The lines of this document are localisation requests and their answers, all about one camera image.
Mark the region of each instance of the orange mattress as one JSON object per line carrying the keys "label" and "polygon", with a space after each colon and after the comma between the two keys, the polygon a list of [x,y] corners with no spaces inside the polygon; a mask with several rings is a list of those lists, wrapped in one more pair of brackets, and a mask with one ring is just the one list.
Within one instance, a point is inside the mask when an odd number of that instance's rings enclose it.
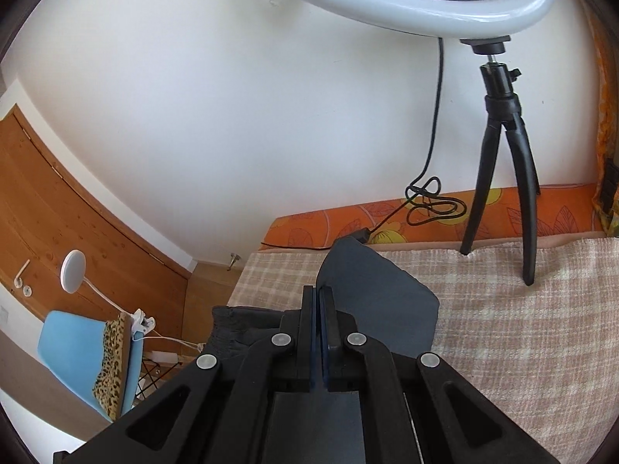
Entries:
{"label": "orange mattress", "polygon": [[[537,235],[601,231],[602,225],[592,202],[595,186],[542,187],[542,195],[537,200]],[[448,195],[462,199],[470,207],[474,192],[469,190]],[[283,247],[329,247],[338,237],[364,227],[375,227],[402,202],[404,199],[385,200],[277,218],[268,229],[264,242]],[[373,234],[370,243],[461,241],[469,218],[466,214],[457,220],[437,220],[410,226],[406,223],[407,213],[408,210],[403,208],[394,215]],[[411,221],[424,220],[427,215],[426,210],[417,209]],[[476,239],[521,235],[518,190],[491,190]],[[262,245],[261,249],[269,249],[269,246]]]}

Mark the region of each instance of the wooden floor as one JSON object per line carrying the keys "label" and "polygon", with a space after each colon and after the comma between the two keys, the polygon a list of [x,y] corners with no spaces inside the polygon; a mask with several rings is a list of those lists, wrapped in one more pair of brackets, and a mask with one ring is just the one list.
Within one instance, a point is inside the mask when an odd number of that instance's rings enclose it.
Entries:
{"label": "wooden floor", "polygon": [[[225,305],[232,295],[241,270],[227,271],[225,266],[198,263],[190,277],[185,296],[182,338],[193,343],[206,342],[213,328],[211,309]],[[195,355],[188,349],[185,354]]]}

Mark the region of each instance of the tripod adjustment knob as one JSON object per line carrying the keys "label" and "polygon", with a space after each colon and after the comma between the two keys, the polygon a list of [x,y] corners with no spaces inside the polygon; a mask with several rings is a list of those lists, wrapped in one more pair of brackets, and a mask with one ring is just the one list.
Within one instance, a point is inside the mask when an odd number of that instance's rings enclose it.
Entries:
{"label": "tripod adjustment knob", "polygon": [[522,75],[522,73],[518,68],[510,71],[510,79],[512,80],[512,82],[515,82],[518,77],[520,77],[520,75]]}

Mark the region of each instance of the tripod leg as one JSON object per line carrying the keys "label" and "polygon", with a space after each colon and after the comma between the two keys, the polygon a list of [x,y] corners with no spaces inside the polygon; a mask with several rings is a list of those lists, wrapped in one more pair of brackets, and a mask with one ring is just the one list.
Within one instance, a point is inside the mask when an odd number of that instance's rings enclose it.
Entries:
{"label": "tripod leg", "polygon": [[507,141],[510,144],[518,197],[522,215],[522,279],[527,286],[535,279],[535,256],[537,254],[537,197],[535,196],[535,165],[527,141],[527,133],[519,114],[514,114],[514,120],[504,122]]}
{"label": "tripod leg", "polygon": [[524,137],[527,140],[528,153],[531,156],[531,163],[533,164],[533,173],[535,174],[535,191],[537,192],[537,195],[542,195],[542,191],[540,189],[540,181],[539,181],[539,178],[537,177],[537,169],[535,168],[535,161],[533,160],[533,153],[531,151],[531,143],[528,140],[527,129],[524,125],[524,120],[522,120],[522,118],[521,118],[521,122],[522,122],[522,131],[524,132]]}
{"label": "tripod leg", "polygon": [[475,196],[473,205],[470,208],[469,223],[464,233],[460,253],[468,255],[473,246],[475,234],[482,221],[488,192],[490,192],[490,184],[494,174],[494,165],[496,164],[496,154],[499,150],[499,141],[501,140],[501,122],[490,119],[488,117],[488,125],[482,141],[482,156],[479,161],[479,171],[477,173],[477,185],[475,186]]}

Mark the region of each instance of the clip-on lamp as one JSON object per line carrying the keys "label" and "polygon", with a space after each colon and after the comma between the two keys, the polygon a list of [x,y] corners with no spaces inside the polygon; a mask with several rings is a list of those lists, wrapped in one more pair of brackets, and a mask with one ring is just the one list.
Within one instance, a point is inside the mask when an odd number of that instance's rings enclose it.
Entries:
{"label": "clip-on lamp", "polygon": [[537,197],[539,181],[521,105],[512,84],[520,71],[509,71],[496,61],[505,52],[510,34],[532,26],[544,17],[554,0],[305,0],[324,10],[356,21],[411,34],[458,38],[486,55],[481,66],[487,90],[488,123],[482,142],[475,197],[460,252],[468,254],[482,219],[494,174],[501,128],[510,145],[522,214],[523,269],[525,284],[535,278],[537,249]]}
{"label": "clip-on lamp", "polygon": [[[86,256],[78,249],[73,249],[63,261],[63,266],[60,269],[60,284],[63,290],[67,293],[75,293],[82,283],[86,283],[92,290],[103,298],[107,303],[118,309],[119,312],[126,312],[120,306],[116,305],[112,300],[107,298],[101,291],[99,291],[94,284],[86,279]],[[140,331],[143,334],[147,334],[155,329],[155,318],[146,317],[146,314],[142,309],[137,309],[131,314],[133,321],[131,325],[131,336]]]}

